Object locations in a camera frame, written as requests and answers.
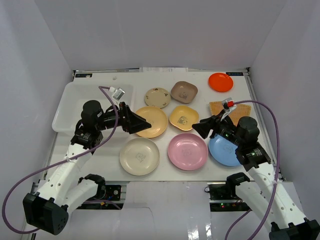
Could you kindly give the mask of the woven wicker tray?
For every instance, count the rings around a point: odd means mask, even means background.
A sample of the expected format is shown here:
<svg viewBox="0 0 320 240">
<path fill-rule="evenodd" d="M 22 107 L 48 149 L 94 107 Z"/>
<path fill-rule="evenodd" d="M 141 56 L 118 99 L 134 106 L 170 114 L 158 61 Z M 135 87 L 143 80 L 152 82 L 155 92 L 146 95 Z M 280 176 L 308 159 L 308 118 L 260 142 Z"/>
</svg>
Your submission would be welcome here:
<svg viewBox="0 0 320 240">
<path fill-rule="evenodd" d="M 210 111 L 212 115 L 218 115 L 223 110 L 221 101 L 214 101 L 209 103 Z M 236 109 L 233 110 L 228 116 L 232 123 L 237 126 L 240 118 L 249 117 L 251 113 L 251 106 L 246 104 L 238 104 Z"/>
</svg>

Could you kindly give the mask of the yellow square dish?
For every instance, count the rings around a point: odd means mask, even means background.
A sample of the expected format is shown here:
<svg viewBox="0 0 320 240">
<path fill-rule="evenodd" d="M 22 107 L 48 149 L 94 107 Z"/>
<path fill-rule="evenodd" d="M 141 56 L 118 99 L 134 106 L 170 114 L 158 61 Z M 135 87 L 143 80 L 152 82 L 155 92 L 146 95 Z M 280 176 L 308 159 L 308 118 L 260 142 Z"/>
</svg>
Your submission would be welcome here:
<svg viewBox="0 0 320 240">
<path fill-rule="evenodd" d="M 175 107 L 169 116 L 169 122 L 182 131 L 191 131 L 193 129 L 192 125 L 198 123 L 198 121 L 198 112 L 184 105 Z"/>
</svg>

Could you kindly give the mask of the yellow round plate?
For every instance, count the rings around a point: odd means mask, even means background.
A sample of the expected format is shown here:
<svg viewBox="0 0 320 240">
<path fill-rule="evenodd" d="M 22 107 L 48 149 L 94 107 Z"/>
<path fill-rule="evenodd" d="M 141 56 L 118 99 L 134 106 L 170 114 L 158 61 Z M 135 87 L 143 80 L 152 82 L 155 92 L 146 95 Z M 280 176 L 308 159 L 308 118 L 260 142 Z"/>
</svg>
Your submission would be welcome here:
<svg viewBox="0 0 320 240">
<path fill-rule="evenodd" d="M 151 128 L 142 130 L 137 133 L 138 136 L 143 138 L 156 138 L 166 130 L 168 126 L 168 117 L 165 112 L 155 106 L 145 106 L 136 111 L 136 114 L 144 118 L 151 124 Z"/>
</svg>

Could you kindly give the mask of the blue round plate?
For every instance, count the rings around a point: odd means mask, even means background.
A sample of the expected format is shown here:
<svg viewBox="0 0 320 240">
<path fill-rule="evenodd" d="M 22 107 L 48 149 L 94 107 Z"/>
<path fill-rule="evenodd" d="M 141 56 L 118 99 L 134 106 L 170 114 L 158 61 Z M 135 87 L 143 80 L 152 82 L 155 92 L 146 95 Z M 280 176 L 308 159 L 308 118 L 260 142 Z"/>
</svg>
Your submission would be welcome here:
<svg viewBox="0 0 320 240">
<path fill-rule="evenodd" d="M 220 135 L 210 139 L 208 149 L 212 157 L 220 164 L 227 167 L 238 167 L 240 162 L 236 156 L 238 147 Z"/>
</svg>

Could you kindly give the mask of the pink round plate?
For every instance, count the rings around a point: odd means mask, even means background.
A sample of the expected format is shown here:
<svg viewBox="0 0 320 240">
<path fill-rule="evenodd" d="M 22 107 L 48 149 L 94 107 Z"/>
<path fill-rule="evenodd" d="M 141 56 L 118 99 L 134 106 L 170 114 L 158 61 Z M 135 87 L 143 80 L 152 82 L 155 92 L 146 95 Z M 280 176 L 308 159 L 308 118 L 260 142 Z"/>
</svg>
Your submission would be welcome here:
<svg viewBox="0 0 320 240">
<path fill-rule="evenodd" d="M 171 139 L 167 148 L 173 165 L 184 171 L 202 168 L 208 160 L 209 150 L 204 140 L 193 133 L 181 133 Z"/>
</svg>

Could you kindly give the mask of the cream white round plate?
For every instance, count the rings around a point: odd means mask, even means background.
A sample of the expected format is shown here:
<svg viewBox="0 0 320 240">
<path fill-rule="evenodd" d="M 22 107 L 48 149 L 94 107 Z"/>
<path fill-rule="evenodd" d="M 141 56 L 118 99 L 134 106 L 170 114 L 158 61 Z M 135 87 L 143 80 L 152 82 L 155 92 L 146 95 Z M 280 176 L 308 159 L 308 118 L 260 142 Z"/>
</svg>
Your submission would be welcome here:
<svg viewBox="0 0 320 240">
<path fill-rule="evenodd" d="M 150 139 L 138 137 L 128 141 L 119 153 L 122 168 L 134 176 L 153 172 L 160 162 L 160 151 Z"/>
</svg>

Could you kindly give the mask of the small beige floral plate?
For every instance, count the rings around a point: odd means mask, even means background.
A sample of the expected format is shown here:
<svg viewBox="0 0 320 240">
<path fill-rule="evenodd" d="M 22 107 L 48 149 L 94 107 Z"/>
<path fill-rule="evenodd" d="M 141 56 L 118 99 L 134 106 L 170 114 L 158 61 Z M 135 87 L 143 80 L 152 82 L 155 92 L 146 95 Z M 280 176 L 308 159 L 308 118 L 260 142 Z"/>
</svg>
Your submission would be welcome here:
<svg viewBox="0 0 320 240">
<path fill-rule="evenodd" d="M 156 87 L 148 90 L 144 96 L 144 102 L 148 106 L 164 108 L 171 102 L 170 93 L 161 87 Z"/>
</svg>

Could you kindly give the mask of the brown square dish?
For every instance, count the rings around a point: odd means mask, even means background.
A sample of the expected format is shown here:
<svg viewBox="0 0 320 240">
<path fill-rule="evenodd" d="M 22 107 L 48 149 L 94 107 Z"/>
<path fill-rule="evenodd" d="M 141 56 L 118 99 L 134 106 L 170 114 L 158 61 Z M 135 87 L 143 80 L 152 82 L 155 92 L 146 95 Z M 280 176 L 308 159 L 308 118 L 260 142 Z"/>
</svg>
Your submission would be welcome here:
<svg viewBox="0 0 320 240">
<path fill-rule="evenodd" d="M 198 88 L 186 81 L 178 81 L 171 89 L 171 97 L 182 103 L 189 104 L 191 103 L 198 93 Z"/>
</svg>

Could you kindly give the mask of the orange round plate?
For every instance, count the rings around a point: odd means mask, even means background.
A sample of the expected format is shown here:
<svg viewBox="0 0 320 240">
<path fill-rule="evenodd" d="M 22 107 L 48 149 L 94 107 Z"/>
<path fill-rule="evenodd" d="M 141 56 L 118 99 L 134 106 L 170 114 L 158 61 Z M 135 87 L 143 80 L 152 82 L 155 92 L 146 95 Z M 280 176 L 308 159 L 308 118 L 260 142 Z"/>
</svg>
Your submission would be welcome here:
<svg viewBox="0 0 320 240">
<path fill-rule="evenodd" d="M 214 91 L 225 93 L 233 88 L 234 81 L 226 73 L 216 72 L 208 78 L 208 84 Z"/>
</svg>

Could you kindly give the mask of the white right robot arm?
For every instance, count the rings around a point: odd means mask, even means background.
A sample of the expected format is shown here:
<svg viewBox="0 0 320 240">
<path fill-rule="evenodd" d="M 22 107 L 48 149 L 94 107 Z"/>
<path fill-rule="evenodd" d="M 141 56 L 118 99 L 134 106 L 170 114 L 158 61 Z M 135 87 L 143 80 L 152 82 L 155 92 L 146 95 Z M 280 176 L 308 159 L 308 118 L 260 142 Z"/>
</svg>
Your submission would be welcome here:
<svg viewBox="0 0 320 240">
<path fill-rule="evenodd" d="M 258 142 L 257 121 L 241 117 L 234 125 L 229 117 L 211 116 L 193 124 L 202 138 L 218 135 L 237 146 L 235 154 L 245 172 L 227 177 L 226 195 L 244 200 L 260 219 L 256 231 L 265 227 L 271 240 L 315 240 L 320 225 L 297 207 L 278 178 L 267 152 Z"/>
</svg>

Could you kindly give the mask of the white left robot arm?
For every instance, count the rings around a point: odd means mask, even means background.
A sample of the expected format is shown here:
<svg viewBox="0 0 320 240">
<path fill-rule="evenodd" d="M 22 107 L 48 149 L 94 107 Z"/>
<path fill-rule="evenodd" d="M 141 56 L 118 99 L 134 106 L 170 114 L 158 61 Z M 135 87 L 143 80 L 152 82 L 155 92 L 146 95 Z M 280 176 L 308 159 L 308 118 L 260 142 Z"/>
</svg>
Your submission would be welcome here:
<svg viewBox="0 0 320 240">
<path fill-rule="evenodd" d="M 105 196 L 106 181 L 102 176 L 88 174 L 76 179 L 102 142 L 102 131 L 122 127 L 124 132 L 134 134 L 151 126 L 124 102 L 115 109 L 103 111 L 99 101 L 87 101 L 82 107 L 81 119 L 76 125 L 64 162 L 36 193 L 28 193 L 24 197 L 22 204 L 26 222 L 50 234 L 60 234 L 74 210 L 90 198 L 99 200 Z"/>
</svg>

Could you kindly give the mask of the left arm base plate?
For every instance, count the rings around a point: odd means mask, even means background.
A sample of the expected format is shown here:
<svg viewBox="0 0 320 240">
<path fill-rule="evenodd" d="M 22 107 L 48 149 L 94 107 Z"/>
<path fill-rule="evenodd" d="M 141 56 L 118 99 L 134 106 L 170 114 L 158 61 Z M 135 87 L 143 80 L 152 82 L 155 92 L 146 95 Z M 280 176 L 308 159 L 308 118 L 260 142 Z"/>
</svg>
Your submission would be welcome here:
<svg viewBox="0 0 320 240">
<path fill-rule="evenodd" d="M 91 197 L 78 207 L 80 210 L 121 210 L 124 205 L 121 185 L 106 185 L 100 197 Z"/>
</svg>

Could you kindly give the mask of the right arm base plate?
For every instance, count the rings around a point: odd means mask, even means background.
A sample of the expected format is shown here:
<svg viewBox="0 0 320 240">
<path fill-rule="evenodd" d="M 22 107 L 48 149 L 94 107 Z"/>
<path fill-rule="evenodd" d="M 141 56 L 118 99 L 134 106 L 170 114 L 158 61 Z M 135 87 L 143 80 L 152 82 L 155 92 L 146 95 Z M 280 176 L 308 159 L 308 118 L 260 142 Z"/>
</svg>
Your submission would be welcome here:
<svg viewBox="0 0 320 240">
<path fill-rule="evenodd" d="M 213 212 L 246 212 L 250 208 L 239 197 L 232 196 L 224 182 L 212 182 L 204 188 L 209 194 L 210 211 Z"/>
</svg>

